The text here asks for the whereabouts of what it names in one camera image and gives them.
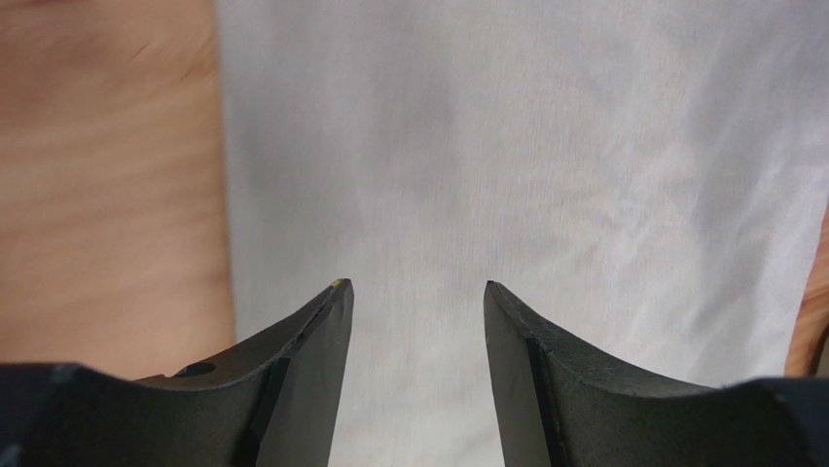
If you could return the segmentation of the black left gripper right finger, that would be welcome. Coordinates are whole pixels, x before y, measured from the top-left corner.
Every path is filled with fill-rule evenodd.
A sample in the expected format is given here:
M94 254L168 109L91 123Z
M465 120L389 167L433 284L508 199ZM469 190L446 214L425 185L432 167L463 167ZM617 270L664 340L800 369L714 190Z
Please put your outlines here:
M540 316L500 283L485 290L487 358L509 466L767 466L769 400L614 357Z

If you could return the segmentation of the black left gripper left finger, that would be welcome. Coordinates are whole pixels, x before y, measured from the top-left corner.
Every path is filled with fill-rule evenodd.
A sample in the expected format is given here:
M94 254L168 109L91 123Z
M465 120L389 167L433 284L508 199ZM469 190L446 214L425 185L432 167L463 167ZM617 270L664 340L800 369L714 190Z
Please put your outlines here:
M148 465L327 465L352 311L352 284L338 279L254 336L142 380Z

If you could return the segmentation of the beige cloth napkin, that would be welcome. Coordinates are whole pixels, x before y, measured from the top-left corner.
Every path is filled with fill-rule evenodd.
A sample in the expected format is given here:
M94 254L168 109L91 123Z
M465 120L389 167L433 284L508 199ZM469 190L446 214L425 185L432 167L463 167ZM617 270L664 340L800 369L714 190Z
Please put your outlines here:
M334 466L499 466L483 298L778 376L828 198L824 1L221 1L236 332L334 280Z

